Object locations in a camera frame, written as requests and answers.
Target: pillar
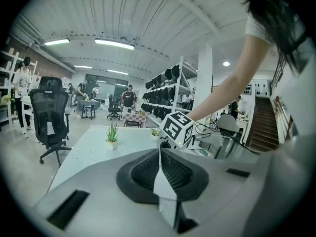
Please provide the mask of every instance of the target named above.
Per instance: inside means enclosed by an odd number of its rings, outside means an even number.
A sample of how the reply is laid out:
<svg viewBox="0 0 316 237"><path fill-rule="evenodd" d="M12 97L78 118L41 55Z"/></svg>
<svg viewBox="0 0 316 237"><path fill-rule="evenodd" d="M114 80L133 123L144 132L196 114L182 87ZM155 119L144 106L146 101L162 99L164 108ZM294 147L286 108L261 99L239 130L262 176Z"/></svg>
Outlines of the pillar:
<svg viewBox="0 0 316 237"><path fill-rule="evenodd" d="M200 44L197 69L197 83L193 109L198 106L212 91L213 54L212 45L209 41L203 41ZM206 124L206 118L199 120L199 122Z"/></svg>

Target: small succulent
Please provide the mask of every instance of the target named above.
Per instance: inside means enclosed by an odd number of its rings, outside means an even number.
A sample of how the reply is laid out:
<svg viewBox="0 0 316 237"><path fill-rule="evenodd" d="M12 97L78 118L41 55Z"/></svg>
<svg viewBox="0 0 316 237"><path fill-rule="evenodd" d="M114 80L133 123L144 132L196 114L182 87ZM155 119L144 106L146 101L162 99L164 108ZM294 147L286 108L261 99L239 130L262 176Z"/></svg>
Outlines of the small succulent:
<svg viewBox="0 0 316 237"><path fill-rule="evenodd" d="M109 127L109 132L107 132L107 142L110 143L114 143L115 141L118 140L118 124L113 125L113 123L111 124L111 126Z"/></svg>
<svg viewBox="0 0 316 237"><path fill-rule="evenodd" d="M152 135L158 137L160 135L160 132L152 129Z"/></svg>

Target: gray device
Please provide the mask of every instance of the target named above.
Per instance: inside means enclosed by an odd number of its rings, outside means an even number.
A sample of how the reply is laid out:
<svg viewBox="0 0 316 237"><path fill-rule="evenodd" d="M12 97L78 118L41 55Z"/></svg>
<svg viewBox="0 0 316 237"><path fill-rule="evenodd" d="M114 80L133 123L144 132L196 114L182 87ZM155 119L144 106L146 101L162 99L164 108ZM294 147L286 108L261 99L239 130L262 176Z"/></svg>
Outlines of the gray device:
<svg viewBox="0 0 316 237"><path fill-rule="evenodd" d="M253 164L163 149L203 168L209 179L197 199L181 202L182 214L195 222L181 236L268 235L309 187L315 141L315 135L295 137L274 152L262 153ZM123 166L153 150L87 167L46 194L35 210L70 236L178 236L157 204L133 201L116 181Z"/></svg>

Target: brick wall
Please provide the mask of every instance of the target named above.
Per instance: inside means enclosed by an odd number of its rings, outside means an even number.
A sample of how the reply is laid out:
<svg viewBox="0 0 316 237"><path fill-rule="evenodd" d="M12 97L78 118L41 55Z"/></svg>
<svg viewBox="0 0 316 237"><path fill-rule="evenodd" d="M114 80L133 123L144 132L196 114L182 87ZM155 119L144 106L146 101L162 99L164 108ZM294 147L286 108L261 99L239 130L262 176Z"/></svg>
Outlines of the brick wall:
<svg viewBox="0 0 316 237"><path fill-rule="evenodd" d="M8 52L11 47L14 48L13 54L15 54L16 51L20 53L19 54L20 58L29 56L31 58L31 62L35 63L36 61L38 61L38 65L35 71L36 75L39 75L41 77L43 76L53 76L57 78L67 77L69 79L71 79L73 76L73 73L64 69L58 64L46 59L45 57L43 57L42 55L40 55L39 53L31 49L30 47L26 50L26 46L14 38L10 38L10 42L8 43L8 45L6 45L4 50Z"/></svg>

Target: long dark hair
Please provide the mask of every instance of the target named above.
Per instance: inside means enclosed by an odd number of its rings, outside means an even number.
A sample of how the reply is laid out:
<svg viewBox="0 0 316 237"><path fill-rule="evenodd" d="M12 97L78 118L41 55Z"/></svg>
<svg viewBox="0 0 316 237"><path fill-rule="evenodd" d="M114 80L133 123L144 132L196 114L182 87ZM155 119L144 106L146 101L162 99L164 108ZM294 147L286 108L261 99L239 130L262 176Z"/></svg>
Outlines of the long dark hair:
<svg viewBox="0 0 316 237"><path fill-rule="evenodd" d="M247 0L248 13L260 23L274 41L279 53L279 62L285 60L291 70L300 73L305 61L297 50L307 38L305 29L297 36L298 16L285 0Z"/></svg>

